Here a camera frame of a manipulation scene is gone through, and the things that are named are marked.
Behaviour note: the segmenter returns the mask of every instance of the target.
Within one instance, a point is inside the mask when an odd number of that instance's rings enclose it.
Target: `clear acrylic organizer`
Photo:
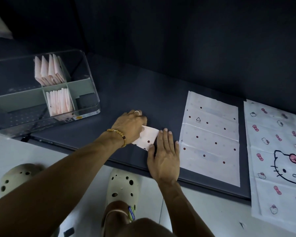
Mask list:
[[[42,87],[34,78],[34,59],[62,60],[66,82]],[[68,88],[74,111],[50,116],[46,92]],[[70,50],[0,60],[0,134],[15,137],[100,112],[100,100],[84,52]]]

